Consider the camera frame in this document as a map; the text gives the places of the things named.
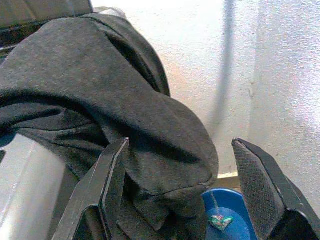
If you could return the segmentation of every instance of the gray metal panel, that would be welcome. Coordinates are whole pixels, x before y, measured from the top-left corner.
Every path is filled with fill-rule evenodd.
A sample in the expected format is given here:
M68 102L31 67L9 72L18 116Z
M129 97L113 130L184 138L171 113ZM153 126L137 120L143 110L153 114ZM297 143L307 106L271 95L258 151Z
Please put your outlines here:
M6 152L0 164L0 239L50 239L77 179L61 159L22 135L0 151Z

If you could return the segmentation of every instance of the textured white wall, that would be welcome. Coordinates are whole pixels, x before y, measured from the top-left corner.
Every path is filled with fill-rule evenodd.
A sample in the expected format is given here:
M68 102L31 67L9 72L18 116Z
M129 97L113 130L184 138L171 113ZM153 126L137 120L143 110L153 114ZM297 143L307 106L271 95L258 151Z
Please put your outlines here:
M320 1L261 1L249 129L320 216Z
M233 137L248 137L258 0L92 0L119 7L161 58L171 95L202 120L220 173L236 172Z

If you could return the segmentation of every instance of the blue plastic container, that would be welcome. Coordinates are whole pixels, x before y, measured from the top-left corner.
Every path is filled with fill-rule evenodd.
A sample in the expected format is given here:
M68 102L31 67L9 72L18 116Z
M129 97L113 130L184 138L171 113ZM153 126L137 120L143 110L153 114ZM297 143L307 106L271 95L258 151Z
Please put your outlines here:
M212 198L213 193L218 207ZM233 217L224 231L220 231L208 224L206 240L256 240L256 234L252 227L243 196L228 188L214 188L202 194L207 215L222 215Z

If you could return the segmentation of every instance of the blue bowl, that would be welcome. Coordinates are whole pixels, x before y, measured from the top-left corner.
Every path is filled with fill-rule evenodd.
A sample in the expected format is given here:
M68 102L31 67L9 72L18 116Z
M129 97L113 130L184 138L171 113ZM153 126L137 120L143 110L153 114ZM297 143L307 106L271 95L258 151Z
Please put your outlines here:
M210 217L222 215L233 217L224 231L218 230L208 224L206 240L256 240L256 234L252 227L243 196L228 188L214 188L202 194L205 212Z

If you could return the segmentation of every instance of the cloth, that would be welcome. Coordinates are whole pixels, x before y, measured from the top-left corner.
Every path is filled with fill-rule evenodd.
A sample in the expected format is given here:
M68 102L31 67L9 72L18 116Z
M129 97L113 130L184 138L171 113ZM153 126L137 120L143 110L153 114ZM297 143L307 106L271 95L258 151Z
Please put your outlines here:
M0 66L0 133L25 135L81 179L103 149L129 137L115 239L203 239L201 193L218 174L206 129L170 98L155 51L123 18L89 14L45 24Z

